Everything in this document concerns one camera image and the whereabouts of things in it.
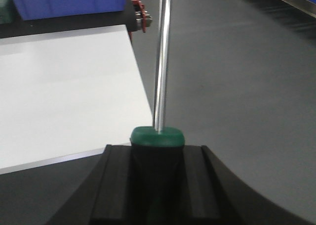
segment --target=concrete floor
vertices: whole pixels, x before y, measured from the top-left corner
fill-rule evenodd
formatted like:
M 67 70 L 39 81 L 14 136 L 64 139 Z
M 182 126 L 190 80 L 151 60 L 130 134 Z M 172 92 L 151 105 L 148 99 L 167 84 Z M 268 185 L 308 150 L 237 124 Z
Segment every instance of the concrete floor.
M 171 19 L 166 124 L 316 223 L 315 19 L 279 0 L 173 0 Z M 133 42 L 151 106 L 157 24 Z

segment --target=black plastic mount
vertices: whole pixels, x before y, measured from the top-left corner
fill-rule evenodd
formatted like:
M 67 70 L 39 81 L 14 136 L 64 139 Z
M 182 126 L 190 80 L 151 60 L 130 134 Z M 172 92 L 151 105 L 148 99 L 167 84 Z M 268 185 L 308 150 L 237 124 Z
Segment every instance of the black plastic mount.
M 214 171 L 204 157 L 202 147 L 184 146 L 164 197 L 167 214 L 163 224 L 242 224 L 221 195 Z M 47 224 L 162 224 L 148 222 L 152 201 L 141 174 L 132 147 L 108 145 L 91 174 Z

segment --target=white table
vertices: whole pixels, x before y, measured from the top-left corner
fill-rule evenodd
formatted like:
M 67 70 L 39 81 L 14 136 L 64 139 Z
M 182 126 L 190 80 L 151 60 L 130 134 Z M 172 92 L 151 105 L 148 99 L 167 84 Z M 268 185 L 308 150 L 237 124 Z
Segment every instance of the white table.
M 125 26 L 0 39 L 0 174 L 102 153 L 152 116 Z

